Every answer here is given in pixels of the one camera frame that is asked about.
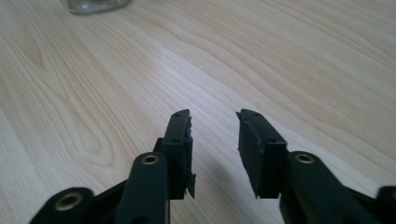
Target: black mount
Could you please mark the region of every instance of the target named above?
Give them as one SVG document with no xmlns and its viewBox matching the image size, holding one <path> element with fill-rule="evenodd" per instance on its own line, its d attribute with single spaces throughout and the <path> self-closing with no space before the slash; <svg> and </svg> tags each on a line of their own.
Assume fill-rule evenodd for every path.
<svg viewBox="0 0 396 224">
<path fill-rule="evenodd" d="M 317 156 L 288 152 L 287 142 L 260 113 L 243 109 L 239 152 L 253 191 L 280 198 L 285 223 L 396 223 L 396 187 L 372 199 L 344 187 Z"/>
<path fill-rule="evenodd" d="M 194 197 L 191 172 L 192 138 L 189 110 L 172 115 L 165 137 L 153 152 L 134 160 L 130 176 L 93 196 L 90 189 L 71 188 L 52 196 L 32 224 L 140 224 L 169 223 L 169 200 Z"/>
<path fill-rule="evenodd" d="M 344 187 L 317 156 L 289 152 L 287 142 L 260 114 L 243 109 L 239 152 L 256 198 L 280 198 L 285 223 L 396 223 L 396 187 L 375 199 Z M 153 152 L 134 160 L 127 180 L 93 196 L 90 189 L 66 189 L 51 197 L 32 224 L 163 224 L 170 200 L 194 197 L 189 110 L 176 112 Z"/>
</svg>

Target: screw hole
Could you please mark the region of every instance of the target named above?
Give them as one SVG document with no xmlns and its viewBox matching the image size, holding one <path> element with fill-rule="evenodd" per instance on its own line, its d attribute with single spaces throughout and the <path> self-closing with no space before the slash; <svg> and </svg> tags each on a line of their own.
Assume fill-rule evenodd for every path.
<svg viewBox="0 0 396 224">
<path fill-rule="evenodd" d="M 308 156 L 306 154 L 298 154 L 296 156 L 296 160 L 299 162 L 302 162 L 302 163 L 307 163 L 307 164 L 315 162 L 314 158 L 312 158 L 311 156 Z"/>
<path fill-rule="evenodd" d="M 157 163 L 159 160 L 160 160 L 160 158 L 158 158 L 157 156 L 149 155 L 149 156 L 143 158 L 142 162 L 143 162 L 143 164 L 151 165 L 151 164 Z"/>
<path fill-rule="evenodd" d="M 82 195 L 78 192 L 71 192 L 65 194 L 61 199 L 59 199 L 55 204 L 55 209 L 57 211 L 67 211 L 76 207 L 82 201 Z"/>
</svg>

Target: light wood surface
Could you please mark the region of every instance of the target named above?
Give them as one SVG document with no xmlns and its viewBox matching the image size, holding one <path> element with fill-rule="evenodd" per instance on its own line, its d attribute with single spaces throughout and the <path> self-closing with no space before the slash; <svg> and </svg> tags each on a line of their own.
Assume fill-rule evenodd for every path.
<svg viewBox="0 0 396 224">
<path fill-rule="evenodd" d="M 0 1 L 0 223 L 70 187 L 100 193 L 192 115 L 196 199 L 172 223 L 282 223 L 237 151 L 241 108 L 346 185 L 396 185 L 396 2 L 134 0 L 96 15 Z"/>
</svg>

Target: black plastic arm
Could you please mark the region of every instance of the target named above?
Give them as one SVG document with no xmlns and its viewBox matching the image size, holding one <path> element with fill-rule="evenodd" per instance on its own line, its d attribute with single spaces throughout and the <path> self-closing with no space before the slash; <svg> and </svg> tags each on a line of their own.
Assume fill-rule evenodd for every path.
<svg viewBox="0 0 396 224">
<path fill-rule="evenodd" d="M 153 152 L 134 160 L 127 180 L 95 197 L 84 188 L 59 192 L 31 223 L 169 223 L 169 200 L 183 199 L 186 189 L 194 196 L 191 162 L 190 111 L 182 110 L 172 115 L 165 137 L 157 140 Z"/>
<path fill-rule="evenodd" d="M 376 199 L 344 187 L 317 156 L 288 152 L 286 142 L 260 114 L 243 109 L 239 152 L 251 186 L 277 198 L 285 223 L 396 223 L 396 187 Z"/>
</svg>

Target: wooden table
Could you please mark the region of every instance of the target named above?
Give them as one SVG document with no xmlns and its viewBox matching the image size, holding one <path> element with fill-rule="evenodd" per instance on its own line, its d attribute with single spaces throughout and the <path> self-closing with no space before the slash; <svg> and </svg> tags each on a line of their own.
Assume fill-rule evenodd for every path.
<svg viewBox="0 0 396 224">
<path fill-rule="evenodd" d="M 172 201 L 172 223 L 282 223 L 240 160 L 241 108 L 375 196 L 396 185 L 395 86 L 393 0 L 134 0 L 87 16 L 1 1 L 0 223 L 118 184 L 184 108 L 196 199 Z"/>
</svg>

